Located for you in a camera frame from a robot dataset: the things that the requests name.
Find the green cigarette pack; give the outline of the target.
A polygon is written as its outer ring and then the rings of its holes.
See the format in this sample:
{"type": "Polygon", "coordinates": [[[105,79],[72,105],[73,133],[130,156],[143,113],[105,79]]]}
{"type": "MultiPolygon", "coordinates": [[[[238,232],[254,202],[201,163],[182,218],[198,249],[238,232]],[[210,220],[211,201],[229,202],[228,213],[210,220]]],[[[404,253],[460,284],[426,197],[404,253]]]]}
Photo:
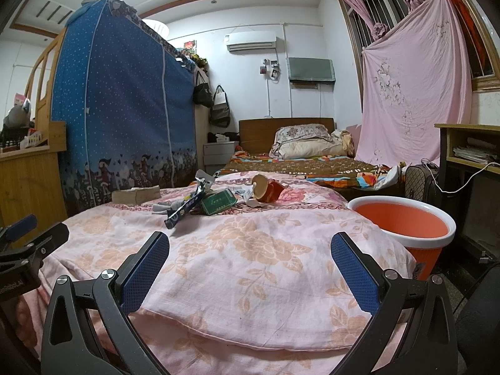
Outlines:
{"type": "Polygon", "coordinates": [[[230,189],[215,191],[201,201],[203,212],[208,215],[222,213],[237,204],[237,199],[230,189]]]}

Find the red paper cup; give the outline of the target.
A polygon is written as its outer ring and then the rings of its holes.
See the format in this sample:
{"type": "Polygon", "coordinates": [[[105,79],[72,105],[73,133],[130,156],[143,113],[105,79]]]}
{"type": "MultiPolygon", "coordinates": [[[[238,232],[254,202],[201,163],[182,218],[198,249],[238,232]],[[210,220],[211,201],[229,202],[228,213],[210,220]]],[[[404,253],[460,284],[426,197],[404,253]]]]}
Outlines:
{"type": "Polygon", "coordinates": [[[284,189],[285,187],[279,182],[263,174],[256,174],[252,178],[252,193],[258,202],[277,202],[284,189]]]}

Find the small blue-white sachet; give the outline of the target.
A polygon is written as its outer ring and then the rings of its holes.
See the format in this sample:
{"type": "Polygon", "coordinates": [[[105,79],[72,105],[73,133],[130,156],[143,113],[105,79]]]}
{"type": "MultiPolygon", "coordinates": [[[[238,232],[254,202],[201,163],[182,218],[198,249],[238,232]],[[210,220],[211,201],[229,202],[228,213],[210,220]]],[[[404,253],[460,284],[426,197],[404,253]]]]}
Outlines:
{"type": "Polygon", "coordinates": [[[245,204],[250,208],[256,208],[259,203],[254,197],[252,186],[231,187],[231,192],[237,199],[237,203],[245,204]]]}

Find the orange trash bucket white rim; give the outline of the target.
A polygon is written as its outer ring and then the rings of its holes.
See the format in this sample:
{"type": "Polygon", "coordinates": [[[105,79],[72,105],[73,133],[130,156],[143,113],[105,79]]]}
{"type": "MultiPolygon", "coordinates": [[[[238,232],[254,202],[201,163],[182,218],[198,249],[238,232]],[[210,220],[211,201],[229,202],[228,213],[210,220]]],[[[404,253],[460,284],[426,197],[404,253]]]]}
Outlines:
{"type": "Polygon", "coordinates": [[[451,216],[438,207],[403,197],[367,196],[353,199],[348,207],[367,218],[415,258],[413,276],[426,280],[443,248],[456,232],[451,216]]]}

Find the wooden shelf unit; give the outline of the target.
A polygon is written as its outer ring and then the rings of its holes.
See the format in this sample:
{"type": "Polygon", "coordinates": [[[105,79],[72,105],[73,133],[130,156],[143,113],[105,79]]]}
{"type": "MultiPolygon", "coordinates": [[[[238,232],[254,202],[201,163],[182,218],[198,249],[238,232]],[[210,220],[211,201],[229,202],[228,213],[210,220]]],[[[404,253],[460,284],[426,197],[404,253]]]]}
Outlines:
{"type": "Polygon", "coordinates": [[[35,93],[35,128],[42,133],[39,147],[1,155],[1,226],[33,214],[37,226],[13,243],[23,246],[46,229],[67,219],[58,171],[58,154],[67,149],[66,124],[51,116],[53,87],[66,31],[61,31],[37,59],[25,87],[35,93]]]}

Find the beige tissue box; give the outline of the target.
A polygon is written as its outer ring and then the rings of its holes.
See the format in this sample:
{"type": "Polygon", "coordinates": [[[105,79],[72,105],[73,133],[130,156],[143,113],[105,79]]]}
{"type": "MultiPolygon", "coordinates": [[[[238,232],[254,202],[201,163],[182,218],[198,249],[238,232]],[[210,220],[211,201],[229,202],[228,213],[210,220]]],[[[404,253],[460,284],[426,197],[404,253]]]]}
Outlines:
{"type": "Polygon", "coordinates": [[[112,202],[115,204],[124,204],[128,206],[138,206],[145,202],[159,199],[161,197],[160,187],[134,187],[127,190],[113,191],[112,202]]]}

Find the checked black suitcase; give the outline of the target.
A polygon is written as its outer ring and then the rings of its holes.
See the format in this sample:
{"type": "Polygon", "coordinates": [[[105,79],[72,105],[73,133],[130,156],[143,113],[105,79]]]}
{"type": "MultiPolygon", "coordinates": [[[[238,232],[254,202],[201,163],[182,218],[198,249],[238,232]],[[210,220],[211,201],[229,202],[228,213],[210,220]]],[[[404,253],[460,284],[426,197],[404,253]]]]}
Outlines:
{"type": "Polygon", "coordinates": [[[436,206],[440,197],[436,186],[438,174],[439,167],[432,162],[409,166],[405,173],[405,197],[436,206]]]}

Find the wooden desk with shelf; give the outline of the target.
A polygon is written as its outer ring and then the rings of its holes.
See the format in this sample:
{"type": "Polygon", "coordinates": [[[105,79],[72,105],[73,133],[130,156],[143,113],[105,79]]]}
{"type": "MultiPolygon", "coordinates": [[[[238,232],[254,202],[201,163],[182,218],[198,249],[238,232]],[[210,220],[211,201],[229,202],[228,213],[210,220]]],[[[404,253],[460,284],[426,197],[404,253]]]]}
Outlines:
{"type": "Polygon", "coordinates": [[[438,188],[442,209],[457,233],[485,247],[499,245],[499,127],[487,124],[437,124],[441,138],[438,188]],[[481,147],[498,156],[482,164],[453,154],[454,147],[481,147]]]}

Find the pink floral quilt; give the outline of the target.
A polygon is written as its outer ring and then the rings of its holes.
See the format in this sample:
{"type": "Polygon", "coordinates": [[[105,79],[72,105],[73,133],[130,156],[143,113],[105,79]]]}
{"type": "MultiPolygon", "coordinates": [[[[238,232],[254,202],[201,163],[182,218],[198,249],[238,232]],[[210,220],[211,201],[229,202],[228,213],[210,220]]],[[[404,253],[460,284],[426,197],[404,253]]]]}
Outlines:
{"type": "Polygon", "coordinates": [[[370,319],[331,258],[332,236],[346,232],[404,278],[415,260],[341,195],[302,179],[267,173],[285,190],[277,202],[249,207],[237,191],[256,174],[219,177],[214,189],[233,191],[237,205],[188,215],[173,229],[154,202],[108,203],[65,220],[68,242],[45,259],[41,286],[18,302],[20,339],[39,350],[59,275],[96,278],[162,231],[168,260],[131,321],[171,374],[329,374],[370,319]]]}

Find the blue fabric wardrobe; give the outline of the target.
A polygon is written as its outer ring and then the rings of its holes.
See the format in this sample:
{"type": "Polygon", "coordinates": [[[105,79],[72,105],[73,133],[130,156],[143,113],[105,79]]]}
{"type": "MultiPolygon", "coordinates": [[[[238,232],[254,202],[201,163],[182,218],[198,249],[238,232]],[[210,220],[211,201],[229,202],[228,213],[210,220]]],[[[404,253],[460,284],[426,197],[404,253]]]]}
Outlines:
{"type": "Polygon", "coordinates": [[[123,0],[92,0],[70,16],[51,103],[66,126],[58,166],[69,215],[115,191],[193,180],[194,72],[123,0]]]}

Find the colourful cartoon bed blanket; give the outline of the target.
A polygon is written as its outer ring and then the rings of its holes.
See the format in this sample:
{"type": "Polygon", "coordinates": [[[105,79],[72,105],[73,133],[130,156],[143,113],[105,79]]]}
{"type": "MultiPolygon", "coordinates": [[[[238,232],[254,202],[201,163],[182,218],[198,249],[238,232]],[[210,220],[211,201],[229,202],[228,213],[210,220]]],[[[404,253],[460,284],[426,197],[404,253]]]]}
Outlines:
{"type": "Polygon", "coordinates": [[[372,165],[348,156],[278,159],[245,151],[235,152],[218,175],[251,171],[289,174],[334,189],[355,188],[363,191],[378,191],[397,185],[402,180],[399,166],[372,165]]]}

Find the stack of papers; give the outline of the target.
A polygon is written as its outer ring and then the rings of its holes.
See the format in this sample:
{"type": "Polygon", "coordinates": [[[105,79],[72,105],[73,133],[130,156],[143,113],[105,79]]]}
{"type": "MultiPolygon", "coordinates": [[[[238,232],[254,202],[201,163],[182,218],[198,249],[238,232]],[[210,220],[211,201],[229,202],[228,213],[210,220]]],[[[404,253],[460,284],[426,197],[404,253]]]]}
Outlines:
{"type": "Polygon", "coordinates": [[[454,147],[452,152],[457,158],[476,163],[488,164],[498,160],[498,156],[494,152],[481,147],[454,147]]]}

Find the white bedside drawer cabinet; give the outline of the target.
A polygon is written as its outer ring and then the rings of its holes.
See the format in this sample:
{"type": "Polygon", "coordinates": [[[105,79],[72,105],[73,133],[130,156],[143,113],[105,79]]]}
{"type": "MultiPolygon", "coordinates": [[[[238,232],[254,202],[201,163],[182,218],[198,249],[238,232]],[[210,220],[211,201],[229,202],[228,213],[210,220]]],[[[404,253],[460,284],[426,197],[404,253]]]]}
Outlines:
{"type": "Polygon", "coordinates": [[[239,145],[238,141],[207,143],[203,146],[204,170],[214,174],[221,170],[231,160],[239,145]]]}

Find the floral pillow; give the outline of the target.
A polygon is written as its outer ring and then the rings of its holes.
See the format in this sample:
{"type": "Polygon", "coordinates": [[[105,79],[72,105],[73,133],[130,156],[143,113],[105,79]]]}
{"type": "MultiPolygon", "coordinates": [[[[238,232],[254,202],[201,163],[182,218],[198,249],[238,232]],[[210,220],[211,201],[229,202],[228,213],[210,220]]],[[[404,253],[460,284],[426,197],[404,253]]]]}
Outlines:
{"type": "Polygon", "coordinates": [[[322,156],[353,157],[353,138],[347,130],[330,132],[322,124],[299,124],[281,127],[275,133],[269,151],[271,158],[281,160],[322,156]]]}

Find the black handbag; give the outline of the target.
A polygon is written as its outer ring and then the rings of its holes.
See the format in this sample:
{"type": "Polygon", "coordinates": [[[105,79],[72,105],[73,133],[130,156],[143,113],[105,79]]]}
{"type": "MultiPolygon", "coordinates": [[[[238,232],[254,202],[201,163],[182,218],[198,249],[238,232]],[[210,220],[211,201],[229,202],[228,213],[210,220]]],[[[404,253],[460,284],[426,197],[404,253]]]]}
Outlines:
{"type": "Polygon", "coordinates": [[[192,100],[195,104],[211,108],[214,104],[209,83],[201,77],[201,71],[196,73],[192,100]]]}

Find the wooden headboard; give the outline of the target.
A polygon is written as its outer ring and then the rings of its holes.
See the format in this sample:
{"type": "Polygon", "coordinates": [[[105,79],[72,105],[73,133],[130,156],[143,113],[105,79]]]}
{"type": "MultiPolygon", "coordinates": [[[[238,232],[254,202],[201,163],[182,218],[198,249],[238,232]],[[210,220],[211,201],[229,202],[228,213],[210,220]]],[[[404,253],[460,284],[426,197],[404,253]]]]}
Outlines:
{"type": "Polygon", "coordinates": [[[333,118],[243,119],[239,121],[240,146],[250,154],[269,153],[277,130],[299,124],[322,124],[330,133],[335,129],[333,118]]]}

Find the pink hanging sheet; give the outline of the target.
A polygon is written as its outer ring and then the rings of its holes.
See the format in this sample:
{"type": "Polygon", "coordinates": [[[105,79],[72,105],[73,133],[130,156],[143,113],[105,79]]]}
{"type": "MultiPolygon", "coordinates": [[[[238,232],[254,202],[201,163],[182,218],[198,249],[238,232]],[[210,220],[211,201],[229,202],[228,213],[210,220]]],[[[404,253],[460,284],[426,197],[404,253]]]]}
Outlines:
{"type": "Polygon", "coordinates": [[[467,124],[472,82],[451,0],[425,0],[363,50],[363,117],[356,158],[439,163],[437,124],[467,124]]]}

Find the white air conditioner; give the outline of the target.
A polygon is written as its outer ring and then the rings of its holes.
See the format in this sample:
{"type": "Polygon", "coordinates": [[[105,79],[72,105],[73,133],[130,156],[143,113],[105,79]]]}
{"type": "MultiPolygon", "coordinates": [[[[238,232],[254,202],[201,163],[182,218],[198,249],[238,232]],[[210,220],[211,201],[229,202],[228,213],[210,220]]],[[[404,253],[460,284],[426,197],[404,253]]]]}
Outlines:
{"type": "Polygon", "coordinates": [[[275,49],[277,36],[272,31],[245,31],[231,33],[226,37],[225,45],[230,53],[250,50],[275,49]]]}

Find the grey covered wall unit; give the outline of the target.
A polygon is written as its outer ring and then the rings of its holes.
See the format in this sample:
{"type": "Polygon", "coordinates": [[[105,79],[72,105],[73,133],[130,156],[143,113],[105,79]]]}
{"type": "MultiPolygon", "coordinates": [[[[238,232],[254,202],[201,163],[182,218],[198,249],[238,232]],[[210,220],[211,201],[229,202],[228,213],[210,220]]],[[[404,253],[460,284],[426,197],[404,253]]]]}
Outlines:
{"type": "Polygon", "coordinates": [[[288,79],[291,82],[334,83],[333,63],[327,58],[289,57],[288,79]]]}

